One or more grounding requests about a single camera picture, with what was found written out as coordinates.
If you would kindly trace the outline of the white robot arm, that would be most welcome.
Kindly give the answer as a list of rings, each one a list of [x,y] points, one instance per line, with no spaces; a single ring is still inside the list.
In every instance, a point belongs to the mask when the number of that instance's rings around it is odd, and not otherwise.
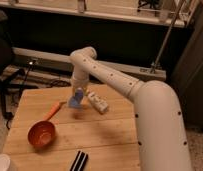
[[[142,81],[96,60],[92,47],[73,51],[72,87],[86,89],[96,77],[134,106],[141,171],[193,171],[183,115],[175,91],[158,80]]]

